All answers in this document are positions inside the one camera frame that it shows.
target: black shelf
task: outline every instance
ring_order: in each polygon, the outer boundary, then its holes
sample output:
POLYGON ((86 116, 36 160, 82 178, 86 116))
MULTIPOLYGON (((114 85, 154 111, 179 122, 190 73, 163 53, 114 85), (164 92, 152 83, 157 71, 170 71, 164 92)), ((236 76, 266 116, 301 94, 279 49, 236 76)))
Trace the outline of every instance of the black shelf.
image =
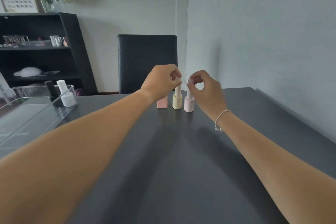
POLYGON ((33 46, 33 47, 2 47, 0 51, 44 51, 70 49, 69 46, 33 46))
POLYGON ((7 78, 8 82, 21 82, 21 81, 58 81, 58 80, 73 80, 80 79, 79 74, 75 72, 59 72, 56 74, 38 75, 30 77, 11 76, 7 78))
POLYGON ((68 38, 69 46, 0 48, 0 72, 10 87, 65 80, 75 88, 82 88, 85 95, 98 94, 76 14, 0 14, 0 44, 3 43, 2 35, 26 35, 30 40, 50 39, 51 35, 68 38), (25 67, 37 67, 43 72, 61 72, 46 76, 14 77, 14 72, 25 67))

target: forearm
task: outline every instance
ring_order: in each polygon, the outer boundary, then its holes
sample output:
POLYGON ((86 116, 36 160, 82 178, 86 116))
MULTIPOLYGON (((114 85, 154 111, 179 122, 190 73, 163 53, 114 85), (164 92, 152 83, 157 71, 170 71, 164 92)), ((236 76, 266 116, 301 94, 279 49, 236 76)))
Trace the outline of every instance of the forearm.
POLYGON ((218 125, 231 138, 290 223, 332 223, 336 180, 296 158, 230 112, 218 125))
POLYGON ((0 222, 64 222, 150 104, 136 92, 3 158, 0 222))

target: chair backrest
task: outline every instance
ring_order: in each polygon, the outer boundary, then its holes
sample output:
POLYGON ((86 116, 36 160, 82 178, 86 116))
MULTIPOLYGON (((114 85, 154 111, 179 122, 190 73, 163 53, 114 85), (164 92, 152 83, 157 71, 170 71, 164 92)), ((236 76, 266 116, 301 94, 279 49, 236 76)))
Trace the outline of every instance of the chair backrest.
POLYGON ((177 65, 176 35, 118 35, 119 93, 141 88, 156 65, 177 65))

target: acrylic organizer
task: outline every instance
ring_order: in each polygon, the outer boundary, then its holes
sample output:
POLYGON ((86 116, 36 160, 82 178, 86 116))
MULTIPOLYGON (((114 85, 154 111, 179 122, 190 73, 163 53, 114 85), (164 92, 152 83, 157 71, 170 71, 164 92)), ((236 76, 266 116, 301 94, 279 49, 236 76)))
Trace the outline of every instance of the acrylic organizer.
POLYGON ((55 104, 68 92, 75 93, 72 85, 67 87, 53 102, 46 86, 15 87, 0 93, 0 158, 60 124, 77 105, 55 104))

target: white wall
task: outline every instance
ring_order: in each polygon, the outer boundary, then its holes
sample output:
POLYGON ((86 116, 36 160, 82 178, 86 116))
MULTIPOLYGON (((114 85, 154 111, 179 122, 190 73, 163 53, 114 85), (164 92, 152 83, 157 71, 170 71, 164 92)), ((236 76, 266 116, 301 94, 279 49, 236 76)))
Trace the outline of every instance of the white wall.
POLYGON ((190 0, 187 74, 259 89, 336 142, 336 0, 190 0))
POLYGON ((99 92, 118 91, 118 34, 176 34, 184 68, 188 0, 77 0, 64 12, 79 18, 99 92))

